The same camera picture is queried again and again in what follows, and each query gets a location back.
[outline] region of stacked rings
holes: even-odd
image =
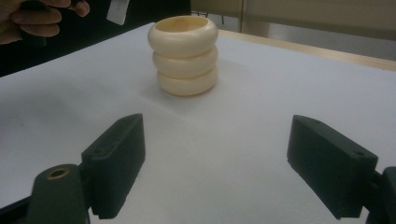
[[[189,96],[213,87],[218,79],[217,38],[215,23],[204,17],[180,16],[154,24],[148,42],[161,88]]]

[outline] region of white sticker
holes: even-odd
[[[128,10],[129,0],[112,0],[107,12],[107,20],[118,25],[125,23],[126,11]]]

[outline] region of dark background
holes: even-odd
[[[120,26],[106,19],[110,0],[87,1],[91,12],[84,18],[72,10],[60,9],[63,15],[59,23],[61,32],[47,38],[46,47],[26,47],[22,41],[0,45],[0,77],[62,57],[149,22],[191,14],[190,0],[130,0],[127,18]]]

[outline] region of finger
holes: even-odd
[[[21,40],[18,26],[11,21],[0,23],[0,45],[9,44],[17,40]]]
[[[6,7],[6,6],[18,6],[20,3],[24,2],[26,0],[3,0],[2,1],[2,6]]]
[[[69,7],[71,4],[71,0],[40,0],[40,2],[51,7]]]
[[[9,18],[17,24],[53,24],[62,20],[62,14],[56,8],[47,7],[38,11],[19,10]]]
[[[71,6],[69,9],[76,11],[80,17],[85,17],[90,13],[90,5],[84,0],[78,1],[75,6]]]
[[[47,25],[20,25],[21,30],[30,34],[44,37],[51,37],[59,34],[59,26],[57,24]]]

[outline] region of table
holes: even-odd
[[[268,35],[268,22],[395,40],[396,5],[367,0],[246,0],[243,32]]]
[[[221,32],[217,85],[176,97],[156,82],[151,25],[0,78],[0,207],[27,197],[43,170],[80,164],[135,113],[146,161],[116,219],[92,223],[340,223],[287,163],[294,114],[371,150],[378,172],[395,165],[395,62],[355,56],[388,66],[376,68]]]

